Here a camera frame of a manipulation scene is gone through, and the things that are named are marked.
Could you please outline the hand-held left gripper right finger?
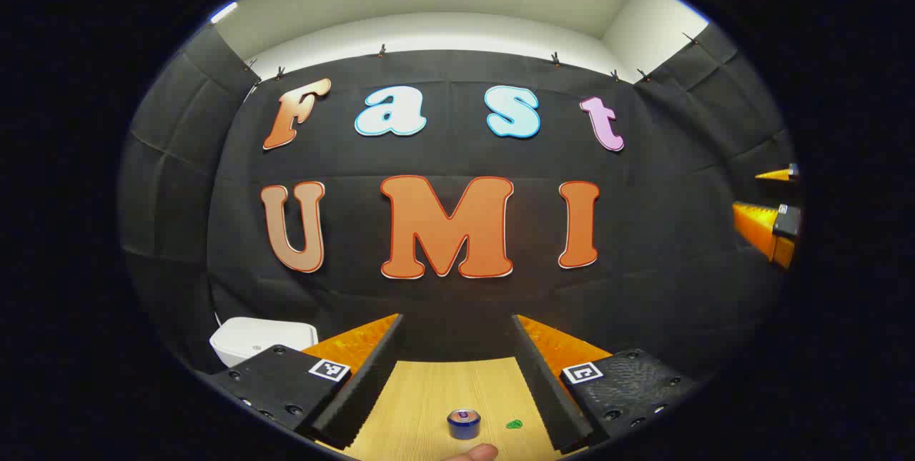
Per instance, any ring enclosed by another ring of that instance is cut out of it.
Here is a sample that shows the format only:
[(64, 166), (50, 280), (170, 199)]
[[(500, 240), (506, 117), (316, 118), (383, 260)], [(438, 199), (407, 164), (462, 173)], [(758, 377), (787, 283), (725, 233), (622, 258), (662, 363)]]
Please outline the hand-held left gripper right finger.
[(562, 454), (627, 438), (700, 388), (641, 348), (610, 353), (523, 315), (514, 314), (512, 322), (515, 360)]

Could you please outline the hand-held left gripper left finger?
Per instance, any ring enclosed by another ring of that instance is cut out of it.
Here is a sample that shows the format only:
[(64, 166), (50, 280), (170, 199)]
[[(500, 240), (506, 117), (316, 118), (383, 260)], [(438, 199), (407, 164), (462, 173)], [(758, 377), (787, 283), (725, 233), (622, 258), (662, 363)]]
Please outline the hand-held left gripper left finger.
[(402, 321), (391, 314), (303, 350), (272, 344), (208, 383), (291, 434), (343, 450), (392, 375)]

